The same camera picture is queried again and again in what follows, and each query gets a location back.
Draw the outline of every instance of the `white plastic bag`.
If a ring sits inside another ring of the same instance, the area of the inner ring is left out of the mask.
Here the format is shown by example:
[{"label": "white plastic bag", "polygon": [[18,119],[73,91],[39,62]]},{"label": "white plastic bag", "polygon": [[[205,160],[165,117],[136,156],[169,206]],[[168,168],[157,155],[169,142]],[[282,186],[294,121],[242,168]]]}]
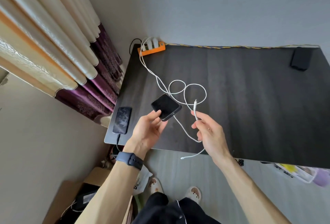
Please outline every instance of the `white plastic bag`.
[{"label": "white plastic bag", "polygon": [[152,173],[150,173],[146,166],[143,165],[134,185],[133,195],[140,194],[144,191],[150,176],[152,176]]}]

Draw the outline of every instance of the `person's left hand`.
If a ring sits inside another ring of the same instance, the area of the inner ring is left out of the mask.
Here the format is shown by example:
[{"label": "person's left hand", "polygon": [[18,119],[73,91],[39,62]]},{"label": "person's left hand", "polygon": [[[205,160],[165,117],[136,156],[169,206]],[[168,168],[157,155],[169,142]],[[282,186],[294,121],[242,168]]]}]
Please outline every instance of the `person's left hand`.
[{"label": "person's left hand", "polygon": [[163,122],[159,116],[161,111],[152,111],[142,116],[136,124],[132,137],[127,141],[124,152],[132,152],[144,159],[146,152],[151,149],[159,139],[167,125],[167,121]]}]

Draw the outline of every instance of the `person's right arm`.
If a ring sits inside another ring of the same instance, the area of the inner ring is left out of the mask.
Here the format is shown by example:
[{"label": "person's right arm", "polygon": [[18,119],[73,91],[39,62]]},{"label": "person's right arm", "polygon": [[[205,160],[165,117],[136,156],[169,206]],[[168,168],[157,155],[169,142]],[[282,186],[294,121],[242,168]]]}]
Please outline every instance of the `person's right arm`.
[{"label": "person's right arm", "polygon": [[250,224],[291,224],[230,155],[222,127],[209,115],[196,111],[201,120],[197,137],[225,175]]}]

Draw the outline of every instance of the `forearm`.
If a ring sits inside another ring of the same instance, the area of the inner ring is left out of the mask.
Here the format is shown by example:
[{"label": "forearm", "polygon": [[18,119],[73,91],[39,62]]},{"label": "forearm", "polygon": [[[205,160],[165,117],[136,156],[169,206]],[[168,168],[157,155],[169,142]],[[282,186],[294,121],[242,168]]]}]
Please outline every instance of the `forearm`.
[{"label": "forearm", "polygon": [[225,175],[250,224],[290,224],[234,158],[215,163]]},{"label": "forearm", "polygon": [[[136,146],[125,146],[125,152],[144,159],[146,152]],[[139,170],[116,162],[108,178],[86,206],[76,224],[121,224],[125,216]]]}]

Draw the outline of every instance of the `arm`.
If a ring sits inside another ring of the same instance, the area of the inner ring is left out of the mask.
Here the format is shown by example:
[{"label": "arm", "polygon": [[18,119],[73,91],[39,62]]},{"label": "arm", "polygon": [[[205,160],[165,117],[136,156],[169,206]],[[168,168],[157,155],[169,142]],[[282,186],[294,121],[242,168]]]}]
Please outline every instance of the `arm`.
[{"label": "arm", "polygon": [[[167,124],[160,120],[160,113],[160,110],[153,111],[139,119],[124,152],[134,153],[142,160],[145,158]],[[121,224],[139,172],[137,168],[117,161],[76,224]]]},{"label": "arm", "polygon": [[192,128],[199,129],[198,140],[203,141],[205,150],[225,175],[249,223],[290,224],[230,155],[222,127],[207,114],[196,112],[196,116],[201,120]]}]

